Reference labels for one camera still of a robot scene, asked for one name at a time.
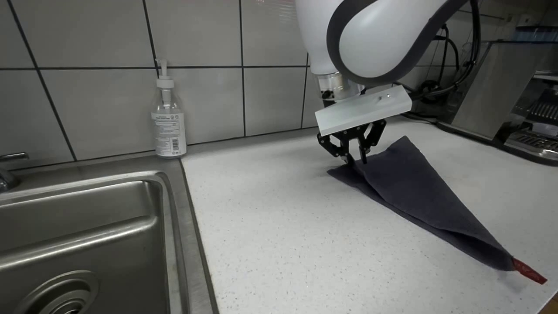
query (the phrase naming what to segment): white countertop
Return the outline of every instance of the white countertop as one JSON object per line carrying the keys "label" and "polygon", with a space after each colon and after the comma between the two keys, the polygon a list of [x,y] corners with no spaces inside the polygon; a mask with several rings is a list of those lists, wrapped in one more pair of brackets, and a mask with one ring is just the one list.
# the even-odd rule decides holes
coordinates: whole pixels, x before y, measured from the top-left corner
{"label": "white countertop", "polygon": [[222,314],[530,314],[558,289],[558,168],[392,120],[478,219],[549,280],[499,271],[328,175],[316,130],[190,147],[183,158]]}

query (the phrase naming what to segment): soap dispenser bottle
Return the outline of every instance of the soap dispenser bottle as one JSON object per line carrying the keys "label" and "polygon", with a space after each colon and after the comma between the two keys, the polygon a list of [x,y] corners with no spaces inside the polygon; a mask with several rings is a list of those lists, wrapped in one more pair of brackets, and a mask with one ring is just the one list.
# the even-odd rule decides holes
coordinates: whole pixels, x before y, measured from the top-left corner
{"label": "soap dispenser bottle", "polygon": [[169,76],[168,60],[161,60],[157,86],[161,102],[152,111],[155,151],[159,156],[181,156],[187,153],[185,113],[173,97],[175,79]]}

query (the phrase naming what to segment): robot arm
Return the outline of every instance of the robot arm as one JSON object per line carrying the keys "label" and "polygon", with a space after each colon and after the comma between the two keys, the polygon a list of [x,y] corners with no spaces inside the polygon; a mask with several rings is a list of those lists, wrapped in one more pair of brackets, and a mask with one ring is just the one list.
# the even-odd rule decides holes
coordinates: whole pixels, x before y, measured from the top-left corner
{"label": "robot arm", "polygon": [[326,104],[316,111],[318,139],[331,154],[352,163],[349,141],[358,139],[366,161],[370,146],[384,130],[382,118],[412,109],[406,90],[387,83],[417,64],[438,29],[466,1],[297,0],[311,69]]}

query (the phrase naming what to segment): tile wall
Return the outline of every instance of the tile wall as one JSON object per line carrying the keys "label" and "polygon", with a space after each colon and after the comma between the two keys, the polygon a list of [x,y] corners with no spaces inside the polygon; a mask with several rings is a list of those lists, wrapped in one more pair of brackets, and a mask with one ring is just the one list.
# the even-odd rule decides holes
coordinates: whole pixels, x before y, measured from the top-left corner
{"label": "tile wall", "polygon": [[[483,38],[509,38],[542,1],[481,0]],[[462,50],[467,10],[448,22]],[[154,149],[155,59],[173,65],[192,144],[316,125],[295,0],[0,0],[0,153],[28,151],[21,167]],[[440,62],[433,43],[401,81]]]}

